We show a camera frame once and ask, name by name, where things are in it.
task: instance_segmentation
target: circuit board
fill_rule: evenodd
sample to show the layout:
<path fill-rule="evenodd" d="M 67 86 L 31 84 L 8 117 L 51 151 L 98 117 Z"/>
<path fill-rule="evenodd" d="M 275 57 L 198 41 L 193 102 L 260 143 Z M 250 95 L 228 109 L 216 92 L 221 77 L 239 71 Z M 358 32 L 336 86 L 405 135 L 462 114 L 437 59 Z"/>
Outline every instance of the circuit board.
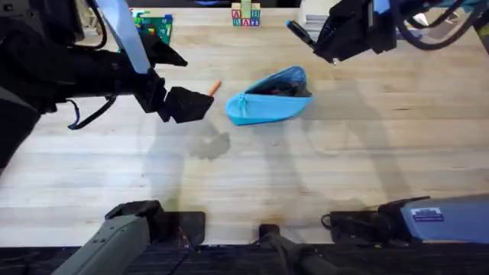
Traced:
<path fill-rule="evenodd" d="M 161 38 L 165 44 L 170 44 L 173 17 L 165 15 L 163 18 L 140 17 L 141 13 L 134 17 L 134 24 L 142 34 L 153 34 Z"/>

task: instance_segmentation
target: wooden tabletop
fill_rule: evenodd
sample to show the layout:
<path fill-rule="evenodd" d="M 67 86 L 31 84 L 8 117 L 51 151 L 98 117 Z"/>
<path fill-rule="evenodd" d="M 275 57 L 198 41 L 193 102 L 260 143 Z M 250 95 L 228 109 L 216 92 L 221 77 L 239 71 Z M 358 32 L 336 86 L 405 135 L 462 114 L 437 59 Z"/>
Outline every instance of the wooden tabletop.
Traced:
<path fill-rule="evenodd" d="M 260 28 L 232 27 L 228 9 L 172 13 L 188 62 L 158 66 L 167 88 L 222 86 L 202 121 L 176 125 L 121 96 L 70 131 L 71 105 L 45 115 L 0 179 L 0 246 L 81 245 L 117 204 L 159 199 L 207 214 L 207 244 L 246 244 L 260 223 L 295 241 L 324 242 L 319 217 L 413 196 L 489 192 L 489 56 L 470 30 L 423 52 L 401 43 L 337 67 L 313 55 L 264 9 Z M 233 125 L 226 101 L 262 77 L 302 66 L 314 102 L 297 118 Z M 78 100 L 82 116 L 104 99 Z"/>

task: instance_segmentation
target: black cable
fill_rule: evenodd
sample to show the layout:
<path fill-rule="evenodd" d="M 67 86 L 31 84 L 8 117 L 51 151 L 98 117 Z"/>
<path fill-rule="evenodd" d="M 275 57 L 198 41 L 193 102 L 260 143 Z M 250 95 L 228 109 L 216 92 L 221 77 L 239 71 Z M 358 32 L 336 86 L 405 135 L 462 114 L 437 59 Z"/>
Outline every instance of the black cable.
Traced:
<path fill-rule="evenodd" d="M 102 19 L 102 16 L 100 15 L 99 9 L 97 8 L 97 5 L 95 4 L 94 0 L 87 0 L 87 4 L 89 5 L 90 8 L 92 8 L 93 13 L 95 14 L 95 17 L 97 18 L 97 21 L 100 23 L 100 28 L 102 29 L 102 40 L 100 43 L 96 46 L 87 46 L 87 45 L 71 45 L 72 48 L 76 49 L 83 49 L 83 50 L 99 50 L 105 47 L 107 44 L 107 29 L 105 28 L 104 21 Z"/>
<path fill-rule="evenodd" d="M 277 251 L 280 265 L 283 270 L 283 275 L 289 275 L 289 265 L 287 264 L 287 256 L 285 255 L 285 252 L 283 251 L 283 248 L 280 246 L 280 244 L 276 243 L 273 238 L 271 238 L 268 243 Z"/>
<path fill-rule="evenodd" d="M 409 18 L 407 21 L 415 28 L 417 29 L 423 29 L 423 28 L 434 28 L 438 27 L 441 23 L 443 23 L 446 19 L 452 15 L 452 13 L 457 9 L 460 8 L 460 6 L 465 2 L 465 0 L 457 0 L 451 5 L 449 8 L 446 9 L 445 12 L 443 12 L 442 15 L 440 15 L 437 19 L 435 19 L 431 24 L 425 26 L 423 24 L 418 23 L 418 21 L 414 20 L 414 18 Z"/>
<path fill-rule="evenodd" d="M 175 271 L 178 269 L 178 267 L 180 267 L 180 265 L 190 256 L 190 253 L 192 253 L 192 251 L 189 251 L 185 255 L 183 255 L 183 257 L 178 261 L 178 263 L 176 263 L 175 266 L 173 266 L 172 270 L 168 273 L 168 275 L 173 275 Z"/>
<path fill-rule="evenodd" d="M 116 99 L 117 99 L 117 96 L 116 95 L 113 95 L 111 98 L 109 98 L 107 100 L 107 102 L 102 107 L 100 107 L 100 109 L 98 109 L 97 111 L 93 112 L 91 115 L 89 115 L 88 118 L 85 118 L 85 120 L 83 120 L 80 123 L 78 123 L 78 121 L 79 121 L 79 109 L 78 109 L 78 105 L 76 105 L 76 103 L 73 100 L 67 99 L 67 102 L 71 102 L 73 104 L 73 106 L 75 107 L 75 115 L 76 115 L 75 122 L 73 122 L 71 125 L 68 125 L 68 128 L 70 130 L 79 130 L 79 129 L 87 126 L 92 121 L 96 120 L 100 115 L 102 115 L 103 113 L 105 113 L 114 104 L 114 102 L 115 102 Z"/>
<path fill-rule="evenodd" d="M 407 29 L 407 26 L 404 24 L 404 19 L 400 13 L 400 5 L 398 1 L 399 0 L 389 0 L 390 10 L 392 12 L 394 23 L 404 39 L 406 39 L 406 41 L 414 47 L 417 47 L 421 50 L 439 50 L 453 44 L 473 25 L 478 16 L 487 9 L 487 1 L 481 0 L 481 2 L 476 4 L 473 12 L 467 18 L 464 24 L 462 24 L 462 26 L 451 37 L 442 42 L 427 44 L 419 40 L 419 38 L 415 37 Z"/>
<path fill-rule="evenodd" d="M 331 215 L 330 214 L 322 215 L 321 216 L 321 224 L 324 228 L 326 228 L 326 230 L 331 231 L 332 230 L 331 225 L 326 224 L 326 222 L 324 221 L 324 219 L 329 218 L 329 216 L 331 216 Z"/>
<path fill-rule="evenodd" d="M 73 128 L 76 127 L 76 125 L 78 124 L 78 121 L 79 121 L 79 108 L 78 108 L 78 105 L 76 104 L 76 102 L 74 100 L 67 99 L 66 101 L 71 102 L 71 104 L 73 104 L 73 107 L 75 108 L 75 121 L 72 124 L 68 125 L 68 128 L 73 130 Z"/>

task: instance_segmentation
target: blue pouch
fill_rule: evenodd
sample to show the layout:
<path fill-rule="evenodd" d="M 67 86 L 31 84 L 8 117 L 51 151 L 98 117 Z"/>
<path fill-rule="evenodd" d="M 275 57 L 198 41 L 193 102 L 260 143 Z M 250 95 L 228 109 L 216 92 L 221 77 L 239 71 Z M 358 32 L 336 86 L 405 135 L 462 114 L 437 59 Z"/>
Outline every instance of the blue pouch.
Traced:
<path fill-rule="evenodd" d="M 230 98 L 226 113 L 236 125 L 279 121 L 297 115 L 312 100 L 306 89 L 306 72 L 292 66 Z"/>

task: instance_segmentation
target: orange marker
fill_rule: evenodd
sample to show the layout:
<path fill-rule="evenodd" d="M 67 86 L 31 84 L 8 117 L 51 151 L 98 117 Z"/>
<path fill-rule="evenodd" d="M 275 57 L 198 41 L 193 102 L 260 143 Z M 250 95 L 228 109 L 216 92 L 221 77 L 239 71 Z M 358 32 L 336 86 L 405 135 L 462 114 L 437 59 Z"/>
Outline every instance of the orange marker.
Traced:
<path fill-rule="evenodd" d="M 218 82 L 216 82 L 214 84 L 214 86 L 209 90 L 209 92 L 207 93 L 208 96 L 213 96 L 215 94 L 215 91 L 217 91 L 217 89 L 220 87 L 221 85 L 221 80 L 219 80 Z"/>

